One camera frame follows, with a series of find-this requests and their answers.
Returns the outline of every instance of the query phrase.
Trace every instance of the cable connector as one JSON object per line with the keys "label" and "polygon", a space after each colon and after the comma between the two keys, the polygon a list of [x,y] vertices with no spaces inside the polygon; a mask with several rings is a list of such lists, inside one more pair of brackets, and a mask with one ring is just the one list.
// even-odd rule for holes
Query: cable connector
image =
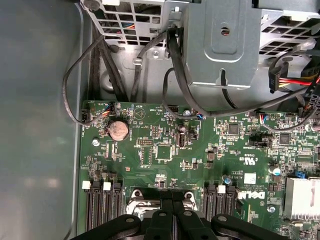
{"label": "cable connector", "polygon": [[284,62],[280,66],[273,68],[269,72],[269,88],[273,94],[279,89],[280,78],[286,78],[288,76],[289,63]]}
{"label": "cable connector", "polygon": [[309,105],[320,109],[320,84],[317,84],[311,93]]}

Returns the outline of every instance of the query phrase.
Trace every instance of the screw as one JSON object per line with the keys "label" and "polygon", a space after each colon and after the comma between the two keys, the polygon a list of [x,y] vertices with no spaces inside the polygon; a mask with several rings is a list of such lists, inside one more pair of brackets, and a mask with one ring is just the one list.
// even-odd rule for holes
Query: screw
{"label": "screw", "polygon": [[92,145],[98,147],[100,145],[100,141],[98,138],[92,139]]}
{"label": "screw", "polygon": [[272,205],[268,206],[266,210],[271,214],[274,214],[276,212],[276,208]]}
{"label": "screw", "polygon": [[191,116],[191,111],[190,110],[184,110],[183,111],[183,116]]}
{"label": "screw", "polygon": [[191,215],[192,215],[192,212],[190,212],[190,211],[185,211],[185,212],[183,213],[183,215],[185,215],[185,216],[191,216]]}
{"label": "screw", "polygon": [[219,220],[220,222],[226,222],[228,219],[227,219],[225,216],[219,216],[219,217],[218,217],[218,220]]}
{"label": "screw", "polygon": [[158,59],[160,53],[159,53],[157,50],[154,50],[154,51],[152,52],[152,55],[153,55],[153,58],[154,58],[154,59]]}

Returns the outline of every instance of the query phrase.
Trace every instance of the aluminum heatsink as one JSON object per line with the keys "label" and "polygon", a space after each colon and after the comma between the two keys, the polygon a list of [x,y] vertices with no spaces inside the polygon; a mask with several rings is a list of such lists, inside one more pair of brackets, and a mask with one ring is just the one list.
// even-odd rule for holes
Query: aluminum heatsink
{"label": "aluminum heatsink", "polygon": [[284,214],[291,219],[320,219],[320,179],[287,178]]}

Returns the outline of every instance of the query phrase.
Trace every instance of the capacitor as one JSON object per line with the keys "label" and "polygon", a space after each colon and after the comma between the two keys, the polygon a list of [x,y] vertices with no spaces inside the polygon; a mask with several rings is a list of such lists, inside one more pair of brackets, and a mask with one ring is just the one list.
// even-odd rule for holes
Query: capacitor
{"label": "capacitor", "polygon": [[267,210],[269,213],[271,213],[271,214],[273,214],[273,213],[276,212],[276,208],[275,208],[274,206],[272,206],[272,205],[269,205],[269,206],[266,208],[266,210]]}
{"label": "capacitor", "polygon": [[183,116],[191,116],[191,111],[190,110],[184,110],[182,115]]}
{"label": "capacitor", "polygon": [[269,173],[271,173],[275,176],[281,175],[281,169],[279,167],[277,167],[276,165],[270,166],[268,171],[269,171]]}
{"label": "capacitor", "polygon": [[231,183],[231,178],[230,178],[230,176],[228,176],[228,175],[223,175],[223,176],[222,176],[222,181],[223,181],[225,184],[230,184],[230,183]]}

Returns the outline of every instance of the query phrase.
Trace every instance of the microchip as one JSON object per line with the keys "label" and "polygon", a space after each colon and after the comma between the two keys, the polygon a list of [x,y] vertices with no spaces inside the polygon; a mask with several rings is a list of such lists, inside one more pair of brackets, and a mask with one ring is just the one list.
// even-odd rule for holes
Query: microchip
{"label": "microchip", "polygon": [[290,144],[290,134],[289,133],[281,133],[280,137],[279,137],[279,144],[289,145]]}
{"label": "microchip", "polygon": [[272,175],[271,179],[275,183],[281,183],[281,176]]}
{"label": "microchip", "polygon": [[274,191],[274,185],[272,183],[269,184],[268,191],[269,192],[273,192]]}
{"label": "microchip", "polygon": [[235,201],[235,210],[239,215],[242,215],[242,202],[240,202],[239,200]]}
{"label": "microchip", "polygon": [[207,162],[206,162],[206,167],[207,167],[208,169],[212,168],[213,166],[214,166],[214,161],[207,161]]}
{"label": "microchip", "polygon": [[229,135],[238,135],[239,134],[239,124],[229,124],[228,128],[228,134]]}
{"label": "microchip", "polygon": [[213,161],[216,158],[216,154],[213,152],[208,152],[208,161]]}

